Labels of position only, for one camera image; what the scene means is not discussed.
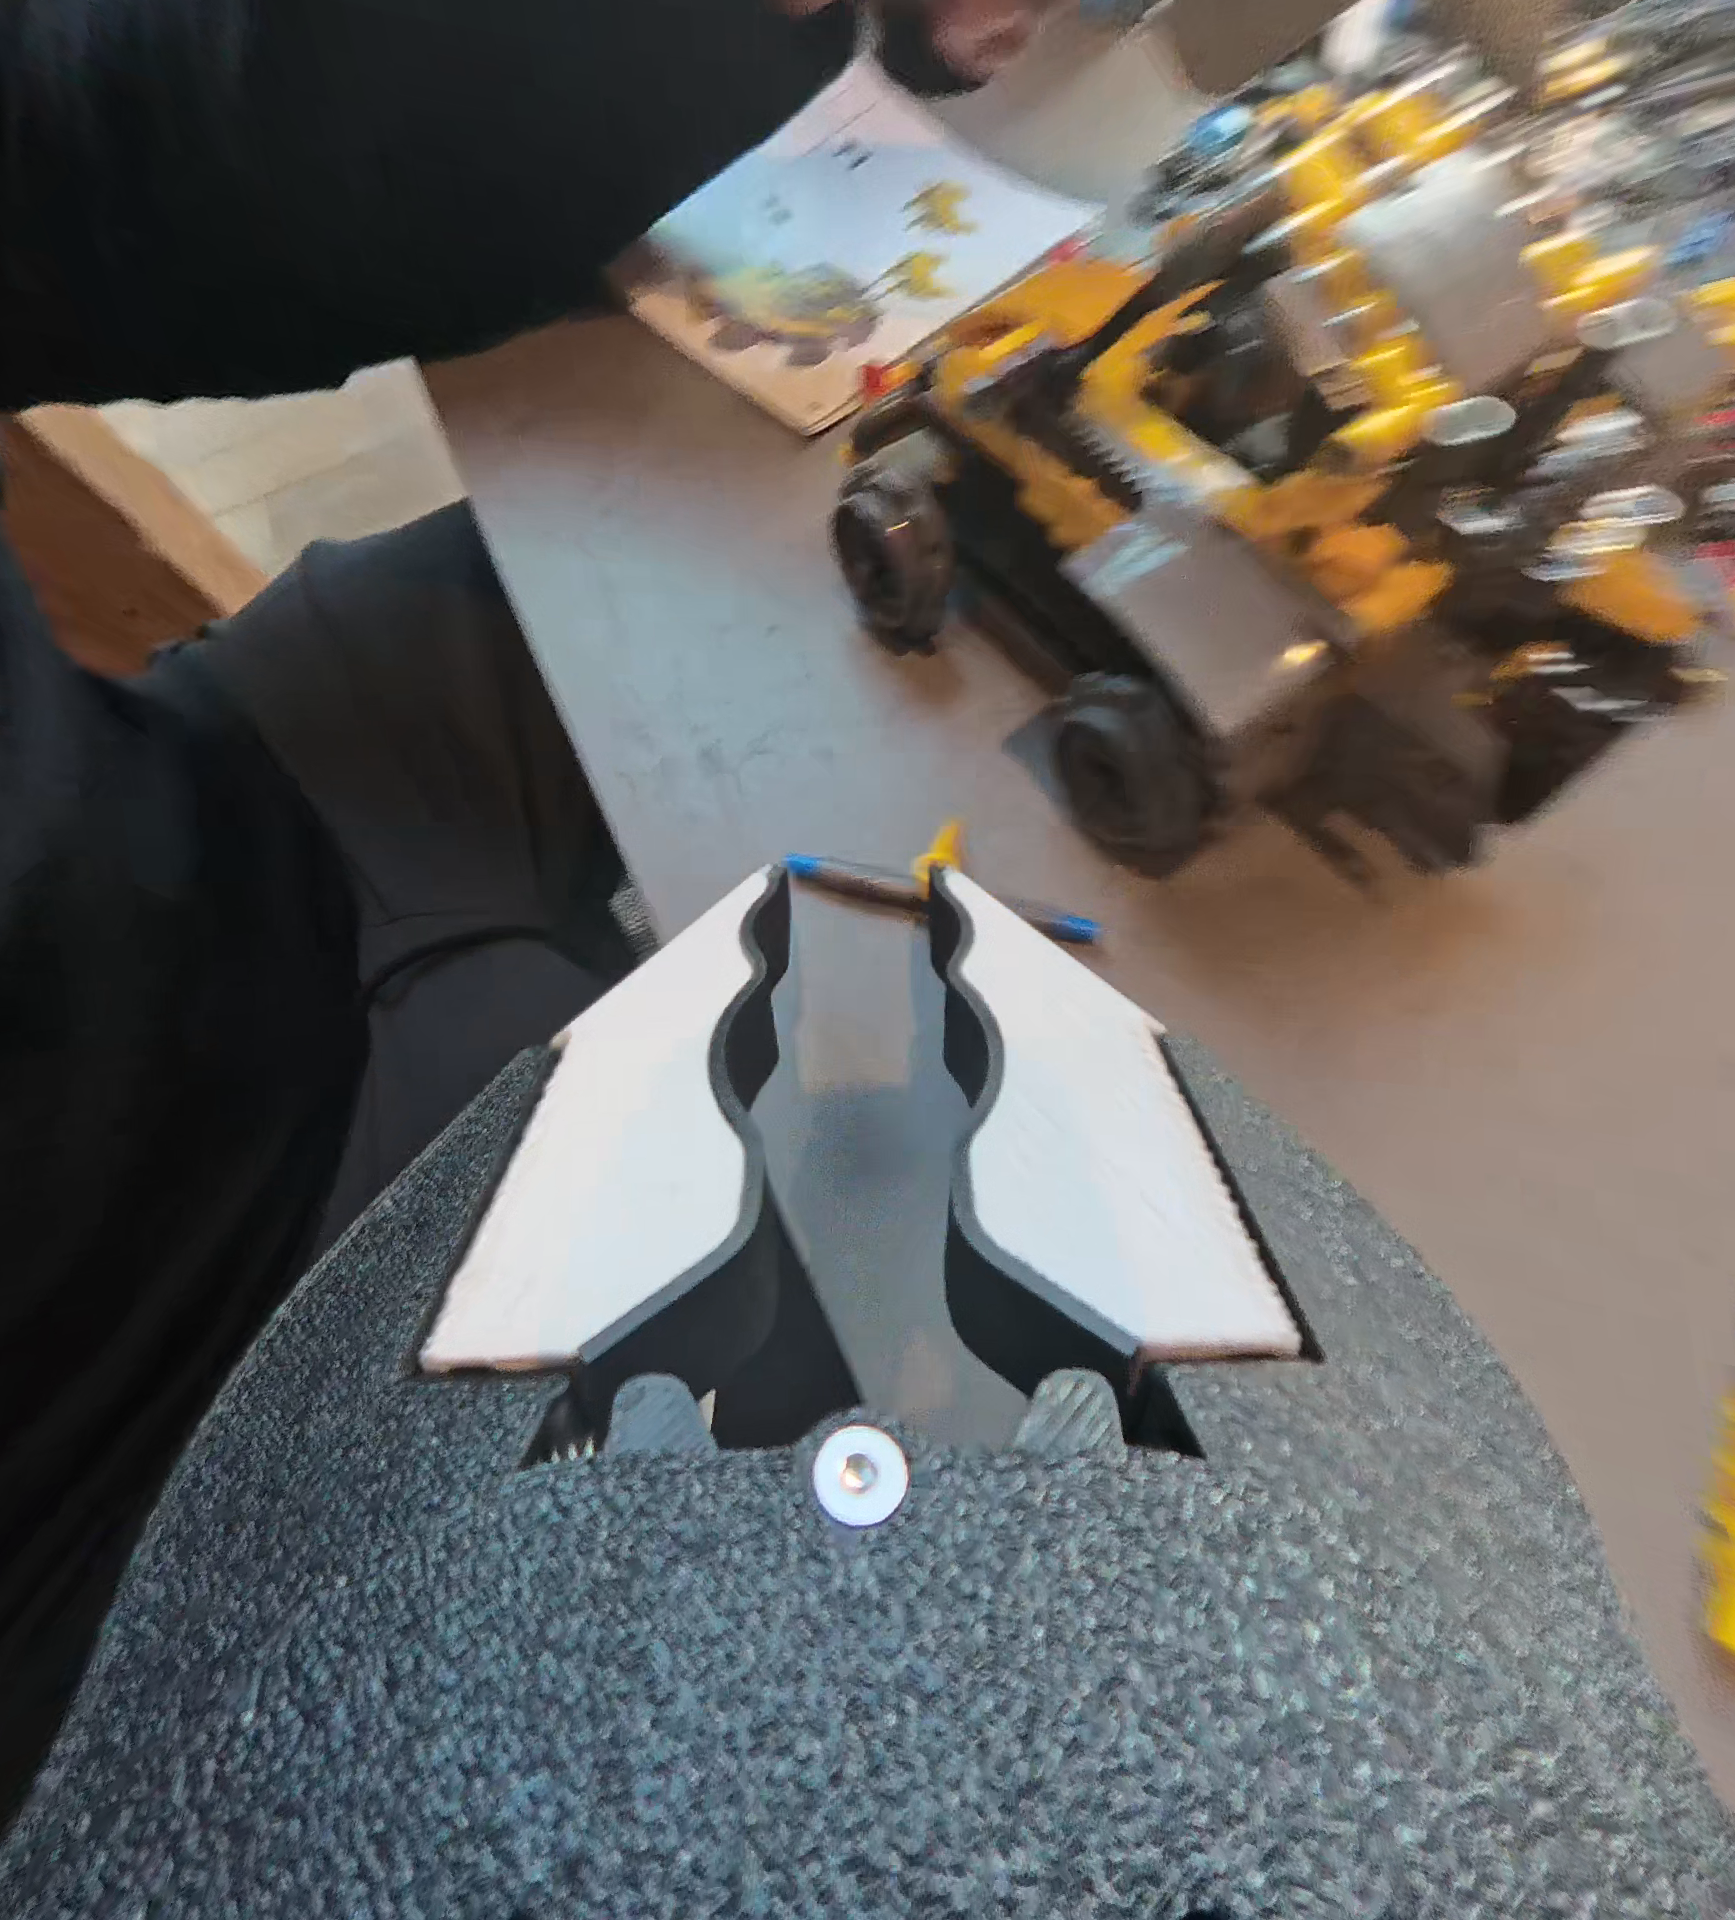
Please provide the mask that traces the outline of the yellow grey brick vehicle model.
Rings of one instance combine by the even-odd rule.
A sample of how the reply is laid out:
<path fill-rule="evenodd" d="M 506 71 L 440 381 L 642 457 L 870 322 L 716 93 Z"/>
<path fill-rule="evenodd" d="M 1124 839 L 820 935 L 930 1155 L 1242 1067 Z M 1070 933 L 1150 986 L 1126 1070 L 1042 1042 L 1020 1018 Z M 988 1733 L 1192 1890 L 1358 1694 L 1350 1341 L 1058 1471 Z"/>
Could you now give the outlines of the yellow grey brick vehicle model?
<path fill-rule="evenodd" d="M 1154 172 L 1142 253 L 1050 254 L 864 374 L 862 625 L 1010 636 L 1120 867 L 1264 812 L 1352 876 L 1368 835 L 1465 869 L 1717 687 L 1667 547 L 1729 366 L 1647 248 L 1539 227 L 1509 103 L 1465 49 L 1268 77 Z"/>

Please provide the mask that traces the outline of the person's left forearm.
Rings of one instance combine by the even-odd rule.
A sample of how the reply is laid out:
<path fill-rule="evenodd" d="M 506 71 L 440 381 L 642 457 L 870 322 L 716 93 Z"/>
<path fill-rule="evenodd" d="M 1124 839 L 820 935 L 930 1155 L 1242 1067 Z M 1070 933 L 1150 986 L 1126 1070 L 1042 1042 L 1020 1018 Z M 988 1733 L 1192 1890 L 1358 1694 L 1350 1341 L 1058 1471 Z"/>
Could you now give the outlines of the person's left forearm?
<path fill-rule="evenodd" d="M 0 410 L 564 318 L 856 45 L 848 4 L 0 4 Z"/>

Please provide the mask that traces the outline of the instruction booklet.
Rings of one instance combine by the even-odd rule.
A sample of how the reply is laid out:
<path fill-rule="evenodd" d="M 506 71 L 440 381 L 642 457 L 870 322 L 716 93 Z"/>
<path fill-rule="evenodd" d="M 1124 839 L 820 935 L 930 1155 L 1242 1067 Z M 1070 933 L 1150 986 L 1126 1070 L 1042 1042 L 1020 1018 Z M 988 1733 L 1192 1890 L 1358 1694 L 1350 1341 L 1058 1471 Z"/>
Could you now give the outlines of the instruction booklet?
<path fill-rule="evenodd" d="M 854 60 L 614 266 L 628 313 L 800 439 L 888 368 L 1096 227 Z"/>

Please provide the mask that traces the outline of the black axle with blue ends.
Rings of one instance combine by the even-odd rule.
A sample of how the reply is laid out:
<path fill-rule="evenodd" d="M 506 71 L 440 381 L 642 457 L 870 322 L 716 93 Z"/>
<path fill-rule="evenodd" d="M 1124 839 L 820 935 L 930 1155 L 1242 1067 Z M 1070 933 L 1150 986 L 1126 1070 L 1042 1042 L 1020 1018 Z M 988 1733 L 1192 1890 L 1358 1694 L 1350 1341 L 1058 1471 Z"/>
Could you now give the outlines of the black axle with blue ends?
<path fill-rule="evenodd" d="M 928 914 L 938 876 L 962 873 L 966 867 L 966 827 L 960 818 L 944 820 L 906 870 L 806 853 L 786 855 L 780 867 L 792 880 L 834 901 L 854 901 L 908 918 L 922 918 Z M 1004 894 L 1000 905 L 1048 941 L 1068 949 L 1096 949 L 1104 939 L 1100 924 L 1080 914 Z"/>

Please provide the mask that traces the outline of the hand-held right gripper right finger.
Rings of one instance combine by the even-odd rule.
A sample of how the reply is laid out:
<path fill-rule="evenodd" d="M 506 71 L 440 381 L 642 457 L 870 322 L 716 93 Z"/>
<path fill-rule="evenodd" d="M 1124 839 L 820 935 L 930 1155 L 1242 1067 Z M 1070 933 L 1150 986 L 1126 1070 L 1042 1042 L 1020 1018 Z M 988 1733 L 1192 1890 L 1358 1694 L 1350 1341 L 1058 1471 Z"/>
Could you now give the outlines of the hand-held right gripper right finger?
<path fill-rule="evenodd" d="M 994 1370 L 1304 1357 L 1162 1023 L 960 873 L 928 911 L 970 1106 L 946 1264 L 966 1346 Z"/>

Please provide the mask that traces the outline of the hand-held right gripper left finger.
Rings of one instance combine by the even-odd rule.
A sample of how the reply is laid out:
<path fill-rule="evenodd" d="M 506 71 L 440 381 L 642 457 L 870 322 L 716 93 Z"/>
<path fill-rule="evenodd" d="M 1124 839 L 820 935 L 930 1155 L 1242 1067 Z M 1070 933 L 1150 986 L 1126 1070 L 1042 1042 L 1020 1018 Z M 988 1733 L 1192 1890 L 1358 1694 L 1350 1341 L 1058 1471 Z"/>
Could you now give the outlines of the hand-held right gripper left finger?
<path fill-rule="evenodd" d="M 780 1223 L 752 1106 L 788 952 L 788 878 L 760 869 L 556 1036 L 424 1376 L 722 1380 L 760 1349 Z"/>

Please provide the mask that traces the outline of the person's black clothing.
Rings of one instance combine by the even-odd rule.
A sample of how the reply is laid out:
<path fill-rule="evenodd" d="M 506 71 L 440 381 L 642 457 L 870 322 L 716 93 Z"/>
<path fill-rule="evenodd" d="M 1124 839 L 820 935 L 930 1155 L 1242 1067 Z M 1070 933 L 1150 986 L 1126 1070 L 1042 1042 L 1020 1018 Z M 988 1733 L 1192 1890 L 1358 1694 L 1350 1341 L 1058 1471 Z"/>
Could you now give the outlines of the person's black clothing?
<path fill-rule="evenodd" d="M 634 966 L 622 880 L 468 503 L 122 680 L 0 522 L 0 1837 L 222 1385 Z"/>

